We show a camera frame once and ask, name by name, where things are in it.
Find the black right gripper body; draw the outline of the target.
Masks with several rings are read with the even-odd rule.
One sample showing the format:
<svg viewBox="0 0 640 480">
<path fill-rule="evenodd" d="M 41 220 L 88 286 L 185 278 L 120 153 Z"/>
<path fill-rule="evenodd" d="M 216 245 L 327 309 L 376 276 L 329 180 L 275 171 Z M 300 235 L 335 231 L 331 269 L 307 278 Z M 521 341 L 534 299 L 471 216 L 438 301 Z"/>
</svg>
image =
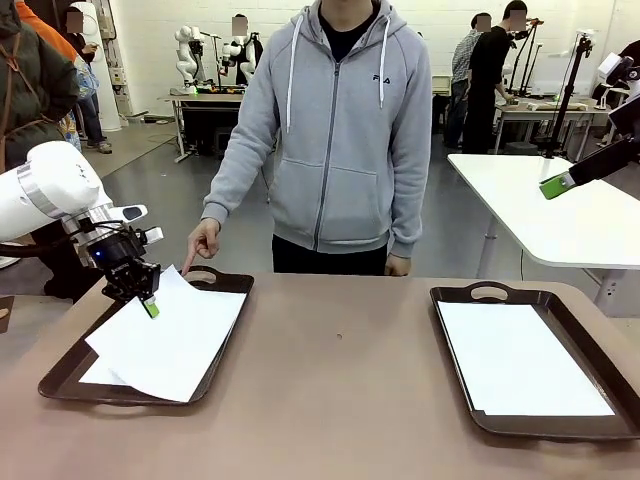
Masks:
<svg viewBox="0 0 640 480">
<path fill-rule="evenodd" d="M 640 96 L 627 100 L 609 113 L 609 120 L 622 136 L 631 136 L 639 142 Z"/>
</svg>

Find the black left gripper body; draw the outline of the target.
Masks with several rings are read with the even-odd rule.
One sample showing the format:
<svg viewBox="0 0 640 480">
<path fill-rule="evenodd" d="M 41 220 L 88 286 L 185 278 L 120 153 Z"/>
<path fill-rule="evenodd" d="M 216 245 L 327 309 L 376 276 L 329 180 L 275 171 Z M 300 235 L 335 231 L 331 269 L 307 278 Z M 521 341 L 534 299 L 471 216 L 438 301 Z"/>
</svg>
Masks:
<svg viewBox="0 0 640 480">
<path fill-rule="evenodd" d="M 160 265 L 144 259 L 147 235 L 141 229 L 113 229 L 91 243 L 87 253 L 103 273 L 106 285 L 102 293 L 126 303 L 134 298 L 149 301 L 159 286 Z"/>
</svg>

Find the person's right hand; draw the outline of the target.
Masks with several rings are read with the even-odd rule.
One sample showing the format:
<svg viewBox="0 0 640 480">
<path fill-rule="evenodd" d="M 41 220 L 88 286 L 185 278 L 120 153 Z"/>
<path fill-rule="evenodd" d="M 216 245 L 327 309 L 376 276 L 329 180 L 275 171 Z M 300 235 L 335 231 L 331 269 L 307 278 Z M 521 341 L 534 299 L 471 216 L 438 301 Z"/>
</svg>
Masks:
<svg viewBox="0 0 640 480">
<path fill-rule="evenodd" d="M 187 241 L 187 255 L 182 266 L 183 276 L 188 274 L 197 256 L 211 259 L 217 254 L 220 228 L 217 220 L 205 218 L 191 232 Z"/>
</svg>

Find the person's left hand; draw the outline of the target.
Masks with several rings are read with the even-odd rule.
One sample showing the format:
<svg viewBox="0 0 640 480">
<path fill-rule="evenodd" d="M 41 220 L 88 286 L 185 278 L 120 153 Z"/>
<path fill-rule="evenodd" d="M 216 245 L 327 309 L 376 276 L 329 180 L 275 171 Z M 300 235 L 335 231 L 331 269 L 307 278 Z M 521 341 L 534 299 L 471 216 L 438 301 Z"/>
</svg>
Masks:
<svg viewBox="0 0 640 480">
<path fill-rule="evenodd" d="M 394 254 L 387 256 L 385 275 L 393 277 L 406 277 L 410 274 L 412 261 L 410 258 L 399 257 Z"/>
</svg>

